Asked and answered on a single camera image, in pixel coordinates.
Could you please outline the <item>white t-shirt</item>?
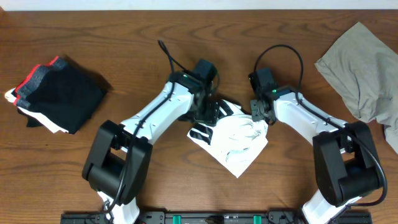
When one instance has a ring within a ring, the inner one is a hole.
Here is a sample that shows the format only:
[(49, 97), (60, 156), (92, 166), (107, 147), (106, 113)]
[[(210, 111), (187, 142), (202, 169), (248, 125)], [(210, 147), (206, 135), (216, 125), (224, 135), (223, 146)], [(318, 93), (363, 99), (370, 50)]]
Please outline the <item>white t-shirt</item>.
[(240, 105), (221, 100), (216, 126), (197, 123), (187, 137), (238, 178), (267, 145), (267, 131), (265, 121), (253, 121)]

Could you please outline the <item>grey-olive garment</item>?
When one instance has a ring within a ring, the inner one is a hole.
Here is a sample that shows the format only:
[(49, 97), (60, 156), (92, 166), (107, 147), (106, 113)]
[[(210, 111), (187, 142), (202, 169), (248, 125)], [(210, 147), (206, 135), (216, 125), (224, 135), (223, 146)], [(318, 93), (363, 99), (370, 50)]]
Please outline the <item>grey-olive garment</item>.
[(386, 142), (397, 151), (397, 54), (357, 22), (315, 67), (355, 118), (383, 125)]

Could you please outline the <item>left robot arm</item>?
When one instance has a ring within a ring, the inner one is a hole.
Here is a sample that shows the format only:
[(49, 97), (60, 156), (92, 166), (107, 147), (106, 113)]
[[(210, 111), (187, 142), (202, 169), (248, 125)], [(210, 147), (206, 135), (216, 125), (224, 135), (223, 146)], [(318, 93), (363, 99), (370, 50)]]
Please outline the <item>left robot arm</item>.
[(103, 200), (95, 223), (134, 223), (136, 196), (147, 176), (152, 148), (176, 120), (214, 125), (219, 106), (210, 101), (217, 72), (173, 72), (163, 90), (134, 116), (117, 124), (105, 121), (96, 133), (82, 177)]

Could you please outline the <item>white folded garment under black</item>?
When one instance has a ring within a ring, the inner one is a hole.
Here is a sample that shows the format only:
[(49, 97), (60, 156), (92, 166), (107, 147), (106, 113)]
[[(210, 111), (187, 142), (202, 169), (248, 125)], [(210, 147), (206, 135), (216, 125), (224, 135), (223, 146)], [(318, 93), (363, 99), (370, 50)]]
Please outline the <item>white folded garment under black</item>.
[[(16, 97), (12, 94), (12, 92), (14, 90), (15, 90), (15, 88), (7, 91), (4, 94), (5, 99), (8, 102), (10, 102), (10, 103), (13, 103), (16, 100)], [(21, 107), (17, 107), (17, 109), (19, 109), (22, 112), (23, 115), (27, 115), (28, 118), (36, 119), (40, 124), (44, 125), (48, 130), (50, 130), (53, 133), (56, 133), (58, 131), (61, 131), (63, 133), (68, 133), (68, 131), (66, 129), (61, 128), (60, 126), (55, 124), (53, 121), (48, 119), (48, 117), (46, 117), (42, 113), (31, 112), (31, 111), (26, 110), (26, 109), (21, 108)]]

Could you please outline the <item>black folded garment red trim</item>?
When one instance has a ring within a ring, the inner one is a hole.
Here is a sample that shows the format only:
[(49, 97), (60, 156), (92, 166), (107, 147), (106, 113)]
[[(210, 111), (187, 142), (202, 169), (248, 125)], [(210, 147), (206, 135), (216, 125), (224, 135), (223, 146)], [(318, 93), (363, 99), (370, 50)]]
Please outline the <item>black folded garment red trim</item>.
[[(47, 64), (36, 65), (15, 87), (12, 103), (31, 112), (42, 113), (55, 124), (75, 134), (91, 118), (109, 90), (101, 75), (91, 73), (56, 56)], [(28, 128), (44, 126), (27, 118)]]

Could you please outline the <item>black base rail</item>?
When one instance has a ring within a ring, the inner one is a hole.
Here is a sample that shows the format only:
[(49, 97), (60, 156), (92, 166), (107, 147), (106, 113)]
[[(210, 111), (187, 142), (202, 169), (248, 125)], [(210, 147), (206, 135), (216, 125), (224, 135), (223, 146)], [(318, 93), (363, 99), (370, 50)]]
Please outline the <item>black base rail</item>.
[[(105, 214), (65, 213), (61, 215), (61, 224), (111, 223)], [(144, 212), (138, 216), (135, 224), (293, 224), (305, 223), (298, 212), (271, 210), (266, 213), (164, 213)], [(347, 212), (333, 223), (372, 224), (369, 212)]]

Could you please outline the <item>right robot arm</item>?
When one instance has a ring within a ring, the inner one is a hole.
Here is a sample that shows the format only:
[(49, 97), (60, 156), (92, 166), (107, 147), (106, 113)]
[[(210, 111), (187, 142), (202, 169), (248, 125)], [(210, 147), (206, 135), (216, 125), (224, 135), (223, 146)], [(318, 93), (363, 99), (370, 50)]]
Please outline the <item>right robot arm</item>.
[(252, 117), (269, 125), (280, 121), (313, 146), (318, 190), (301, 208), (302, 223), (336, 223), (361, 198), (382, 189), (387, 180), (367, 124), (336, 119), (289, 86), (255, 87)]

